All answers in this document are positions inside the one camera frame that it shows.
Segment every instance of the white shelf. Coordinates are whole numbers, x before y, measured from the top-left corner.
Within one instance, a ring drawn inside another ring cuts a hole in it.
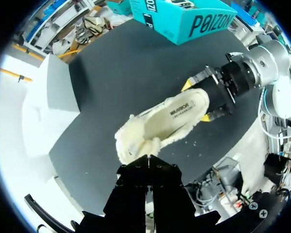
[[[31,39],[29,40],[28,44],[31,44],[32,40],[35,38],[35,36],[38,34],[38,32],[44,27],[44,25],[47,23],[47,21],[54,15],[56,12],[58,12],[60,9],[62,9],[67,3],[69,3],[70,0],[65,1],[61,6],[59,6],[46,20],[43,21],[43,23],[40,25],[40,27],[35,31],[35,33],[32,35]]]
[[[50,42],[57,36],[57,34],[65,27],[67,26],[73,19],[75,19],[76,17],[78,17],[80,14],[82,14],[83,12],[85,12],[86,10],[88,10],[88,7],[85,7],[84,9],[80,10],[73,18],[71,18],[64,26],[60,27],[56,34],[54,36],[52,36],[52,38],[47,42],[47,44],[41,49],[41,51],[44,51],[45,48],[50,44]]]
[[[39,54],[43,55],[44,57],[47,56],[47,54],[45,52],[43,52],[42,50],[36,48],[35,46],[27,43],[26,41],[24,42],[24,46],[26,46],[27,48],[31,49],[32,51],[35,51],[36,53],[39,53]]]

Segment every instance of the cable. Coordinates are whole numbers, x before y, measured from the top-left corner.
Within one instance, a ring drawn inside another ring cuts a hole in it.
[[[261,107],[262,107],[262,101],[263,101],[263,97],[264,97],[264,91],[265,91],[265,87],[262,89],[260,100],[259,100],[259,106],[258,106],[258,119],[259,119],[259,123],[260,123],[260,126],[261,126],[263,132],[267,136],[269,136],[270,138],[273,138],[273,139],[288,139],[288,138],[291,138],[291,135],[280,137],[280,136],[276,136],[276,135],[270,134],[269,132],[267,132],[265,130],[265,128],[263,126],[263,123],[262,123],[262,119],[261,119]]]
[[[198,206],[200,206],[200,207],[207,207],[207,206],[209,206],[211,203],[213,203],[213,201],[216,199],[216,197],[217,197],[217,196],[214,196],[214,197],[212,198],[212,200],[209,201],[209,202],[206,203],[206,204],[199,204],[199,203],[195,203],[195,204],[198,205]]]

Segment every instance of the shoe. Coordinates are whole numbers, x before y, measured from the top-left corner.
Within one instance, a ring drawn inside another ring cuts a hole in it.
[[[119,160],[129,164],[141,156],[159,151],[186,137],[209,107],[203,89],[190,89],[150,108],[129,120],[115,134]]]
[[[83,22],[85,27],[95,36],[100,35],[105,27],[105,21],[99,17],[84,17]]]

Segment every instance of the cyan box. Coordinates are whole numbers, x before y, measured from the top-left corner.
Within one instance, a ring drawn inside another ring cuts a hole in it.
[[[107,0],[106,3],[118,15],[127,16],[131,14],[129,0]]]
[[[130,6],[134,19],[176,45],[227,29],[237,14],[219,0],[130,0]]]

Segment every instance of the dark gray platform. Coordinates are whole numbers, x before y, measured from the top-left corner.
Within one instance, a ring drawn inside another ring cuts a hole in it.
[[[131,20],[86,47],[69,65],[81,114],[55,144],[50,158],[71,196],[84,210],[101,214],[120,166],[114,133],[130,114],[178,94],[189,76],[206,64],[227,63],[225,53],[245,47],[228,30],[176,46]],[[184,183],[221,159],[257,117],[259,91],[237,99],[238,109],[199,123],[159,157],[178,164]]]

